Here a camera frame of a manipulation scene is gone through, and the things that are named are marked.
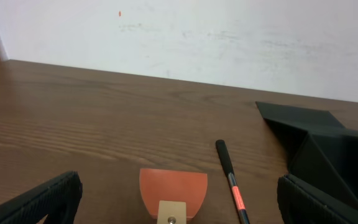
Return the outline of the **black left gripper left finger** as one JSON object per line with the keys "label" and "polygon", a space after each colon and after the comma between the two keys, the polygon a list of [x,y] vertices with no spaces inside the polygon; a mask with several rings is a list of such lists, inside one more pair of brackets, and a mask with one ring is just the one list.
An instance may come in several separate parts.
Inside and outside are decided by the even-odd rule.
{"label": "black left gripper left finger", "polygon": [[82,193],[78,173],[65,172],[0,204],[0,223],[73,224]]}

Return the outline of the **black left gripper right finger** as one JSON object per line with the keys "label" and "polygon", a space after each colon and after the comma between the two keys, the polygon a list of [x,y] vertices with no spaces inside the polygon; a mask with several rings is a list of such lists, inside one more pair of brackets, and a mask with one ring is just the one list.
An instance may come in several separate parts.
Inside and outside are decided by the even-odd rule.
{"label": "black left gripper right finger", "polygon": [[277,202],[284,224],[358,224],[358,210],[292,174],[278,179]]}

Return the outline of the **small black claw hammer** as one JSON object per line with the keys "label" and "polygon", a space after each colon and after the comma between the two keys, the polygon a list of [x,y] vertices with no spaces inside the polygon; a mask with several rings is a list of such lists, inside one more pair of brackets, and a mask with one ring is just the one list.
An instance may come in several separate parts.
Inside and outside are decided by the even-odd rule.
{"label": "small black claw hammer", "polygon": [[236,204],[237,214],[239,216],[241,224],[250,224],[249,217],[246,211],[246,206],[242,199],[242,195],[237,186],[236,178],[234,175],[234,169],[231,163],[231,158],[228,153],[228,149],[224,140],[219,139],[215,142],[216,150],[218,152],[219,160],[221,162],[224,174],[229,182],[231,193]]}

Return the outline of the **orange scraper wooden handle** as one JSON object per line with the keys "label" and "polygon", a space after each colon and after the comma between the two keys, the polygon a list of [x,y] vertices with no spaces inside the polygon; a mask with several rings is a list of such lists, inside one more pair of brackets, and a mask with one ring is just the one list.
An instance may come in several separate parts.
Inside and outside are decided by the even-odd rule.
{"label": "orange scraper wooden handle", "polygon": [[187,223],[199,212],[208,188],[205,173],[142,168],[142,200],[157,224]]}

